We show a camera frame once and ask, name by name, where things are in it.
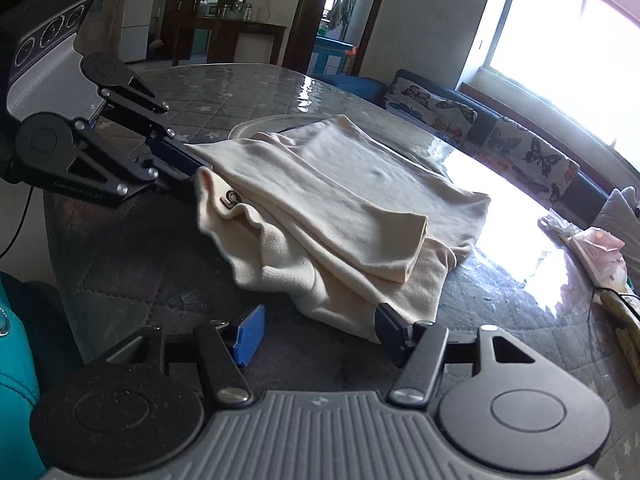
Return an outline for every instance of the door frame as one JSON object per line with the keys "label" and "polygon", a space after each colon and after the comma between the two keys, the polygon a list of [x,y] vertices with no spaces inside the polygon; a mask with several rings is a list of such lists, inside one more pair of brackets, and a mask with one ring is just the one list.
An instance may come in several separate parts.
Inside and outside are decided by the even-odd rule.
{"label": "door frame", "polygon": [[[298,0],[296,13],[291,25],[289,40],[282,59],[282,66],[306,74],[309,60],[316,43],[318,25],[322,18],[322,10],[326,0]],[[362,67],[373,28],[378,18],[382,0],[373,0],[369,17],[358,46],[358,53],[351,69],[351,75],[358,75]]]}

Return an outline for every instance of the teal fabric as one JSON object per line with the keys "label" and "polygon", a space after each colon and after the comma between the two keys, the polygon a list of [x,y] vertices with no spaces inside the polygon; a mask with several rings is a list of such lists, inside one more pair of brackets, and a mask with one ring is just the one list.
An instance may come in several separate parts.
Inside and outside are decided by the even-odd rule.
{"label": "teal fabric", "polygon": [[[9,333],[0,337],[0,480],[35,480],[45,472],[29,431],[40,397],[38,380],[24,326],[1,283],[0,308],[10,324]],[[2,312],[0,317],[4,324]]]}

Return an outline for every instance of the blue gripper pad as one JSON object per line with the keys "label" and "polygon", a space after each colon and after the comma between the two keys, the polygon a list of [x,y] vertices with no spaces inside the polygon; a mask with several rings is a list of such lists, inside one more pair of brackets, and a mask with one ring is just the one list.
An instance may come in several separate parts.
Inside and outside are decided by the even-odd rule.
{"label": "blue gripper pad", "polygon": [[232,347],[232,356],[238,366],[247,366],[264,336],[265,306],[254,308],[254,311],[238,326],[238,336]]}

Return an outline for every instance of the gray ribbed plate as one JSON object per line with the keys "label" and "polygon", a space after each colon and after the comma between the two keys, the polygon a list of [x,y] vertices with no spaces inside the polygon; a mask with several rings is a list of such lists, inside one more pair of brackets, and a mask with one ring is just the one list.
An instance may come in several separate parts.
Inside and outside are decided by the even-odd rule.
{"label": "gray ribbed plate", "polygon": [[[582,468],[556,478],[591,480]],[[45,480],[77,480],[58,470]],[[220,412],[187,453],[140,480],[369,480],[508,478],[456,452],[421,412],[374,392],[268,392]]]}

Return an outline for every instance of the round black disc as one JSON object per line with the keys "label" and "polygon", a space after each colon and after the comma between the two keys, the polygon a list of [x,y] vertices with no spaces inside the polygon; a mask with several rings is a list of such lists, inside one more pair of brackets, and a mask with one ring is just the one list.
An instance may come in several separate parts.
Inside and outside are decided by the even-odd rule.
{"label": "round black disc", "polygon": [[188,387],[145,364],[88,367],[47,393],[31,435],[48,466],[91,477],[158,467],[184,450],[204,420]]}
{"label": "round black disc", "polygon": [[605,403],[559,368],[511,367],[482,370],[443,397],[438,423],[447,439],[508,472],[551,474],[594,462],[609,434]]}

